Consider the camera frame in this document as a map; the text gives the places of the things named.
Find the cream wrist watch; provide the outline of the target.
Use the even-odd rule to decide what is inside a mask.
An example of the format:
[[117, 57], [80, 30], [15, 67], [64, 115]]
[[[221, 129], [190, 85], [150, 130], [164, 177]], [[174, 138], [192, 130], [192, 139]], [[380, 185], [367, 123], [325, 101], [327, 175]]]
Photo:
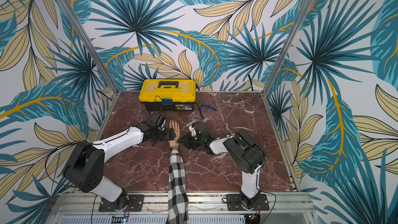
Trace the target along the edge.
[[170, 148], [179, 147], [179, 144], [177, 142], [175, 142], [175, 141], [170, 141], [169, 142], [169, 146], [170, 146]]

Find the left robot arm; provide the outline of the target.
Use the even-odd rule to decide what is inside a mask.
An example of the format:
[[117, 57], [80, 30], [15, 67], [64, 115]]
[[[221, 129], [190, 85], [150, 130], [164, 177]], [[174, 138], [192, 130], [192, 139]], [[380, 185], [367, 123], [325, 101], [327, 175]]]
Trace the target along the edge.
[[153, 112], [143, 123], [106, 139], [91, 144], [79, 143], [66, 162], [62, 176], [85, 193], [92, 193], [116, 211], [125, 211], [131, 200], [122, 187], [104, 176], [104, 165], [120, 152], [145, 141], [176, 141], [180, 136], [179, 125], [171, 120], [166, 125], [165, 118]]

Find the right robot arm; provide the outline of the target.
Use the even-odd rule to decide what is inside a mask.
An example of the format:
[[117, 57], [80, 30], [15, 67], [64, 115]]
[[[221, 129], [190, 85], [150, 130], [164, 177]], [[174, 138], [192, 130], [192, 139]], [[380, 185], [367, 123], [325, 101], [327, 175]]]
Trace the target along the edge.
[[266, 164], [266, 152], [258, 142], [245, 130], [214, 138], [203, 122], [189, 126], [189, 133], [178, 140], [178, 143], [190, 150], [201, 150], [207, 155], [228, 153], [242, 172], [242, 184], [239, 194], [226, 196], [230, 211], [268, 210], [266, 200], [261, 201], [260, 172]]

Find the black white plaid sleeve arm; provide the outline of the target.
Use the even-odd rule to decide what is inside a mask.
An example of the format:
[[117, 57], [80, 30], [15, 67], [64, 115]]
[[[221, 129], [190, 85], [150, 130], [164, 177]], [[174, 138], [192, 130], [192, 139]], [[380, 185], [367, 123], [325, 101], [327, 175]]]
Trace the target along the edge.
[[179, 147], [171, 147], [167, 224], [189, 224], [186, 174]]

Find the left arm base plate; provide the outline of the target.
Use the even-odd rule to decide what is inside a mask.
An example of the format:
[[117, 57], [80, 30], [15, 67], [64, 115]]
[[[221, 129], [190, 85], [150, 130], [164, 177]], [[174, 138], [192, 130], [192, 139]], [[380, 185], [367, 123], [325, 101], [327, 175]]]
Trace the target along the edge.
[[115, 202], [110, 202], [101, 198], [99, 212], [141, 212], [144, 195], [126, 195], [122, 194]]

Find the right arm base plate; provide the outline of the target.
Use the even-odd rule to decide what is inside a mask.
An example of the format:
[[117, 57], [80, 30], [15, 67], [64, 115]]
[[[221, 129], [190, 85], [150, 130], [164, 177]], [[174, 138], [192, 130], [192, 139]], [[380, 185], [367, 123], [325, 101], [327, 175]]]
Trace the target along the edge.
[[228, 211], [268, 211], [270, 209], [265, 194], [257, 194], [251, 199], [243, 194], [228, 194], [222, 201], [227, 204]]

